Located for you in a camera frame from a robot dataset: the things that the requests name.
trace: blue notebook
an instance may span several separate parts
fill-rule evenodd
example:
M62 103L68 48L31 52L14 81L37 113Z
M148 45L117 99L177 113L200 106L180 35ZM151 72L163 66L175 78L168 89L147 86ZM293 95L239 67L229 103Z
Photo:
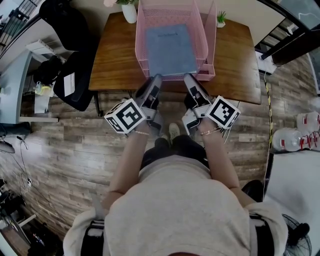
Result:
M186 24L148 28L145 32L150 76L197 73Z

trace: fan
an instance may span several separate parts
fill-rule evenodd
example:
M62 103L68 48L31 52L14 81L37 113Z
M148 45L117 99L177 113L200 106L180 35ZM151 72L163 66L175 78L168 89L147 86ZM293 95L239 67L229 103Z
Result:
M282 214L288 227L288 240L285 245L284 256L311 256L312 246L308 232L310 227L307 223L299 223L294 218Z

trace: bracelet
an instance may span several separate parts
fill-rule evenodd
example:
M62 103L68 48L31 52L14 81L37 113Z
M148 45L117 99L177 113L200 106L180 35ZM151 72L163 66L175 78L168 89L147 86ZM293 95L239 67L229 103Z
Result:
M201 132L200 135L201 136L205 136L205 135L213 134L213 133L218 132L218 131L220 131L220 128L216 127L216 128L214 128L214 130L208 130L208 131L205 131L205 132Z
M142 135L147 135L147 136L149 136L149 135L150 135L150 134L149 134L149 133L147 133L147 132L138 131L138 130L134 130L134 132L135 132L136 134L142 134Z

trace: water bottle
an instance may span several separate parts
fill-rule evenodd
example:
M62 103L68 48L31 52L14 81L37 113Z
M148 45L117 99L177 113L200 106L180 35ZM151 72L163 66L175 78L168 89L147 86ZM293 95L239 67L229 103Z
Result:
M318 112L298 114L296 117L296 126L302 135L310 135L320 129L320 115Z
M301 149L302 138L303 135L297 129L282 128L273 134L272 146L276 151L298 151Z

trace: hand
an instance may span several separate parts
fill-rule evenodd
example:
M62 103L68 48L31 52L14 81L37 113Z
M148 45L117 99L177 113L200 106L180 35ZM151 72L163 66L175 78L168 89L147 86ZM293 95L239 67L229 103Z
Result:
M208 117L202 118L200 124L197 126L200 133L212 131L217 127L218 127L218 125Z

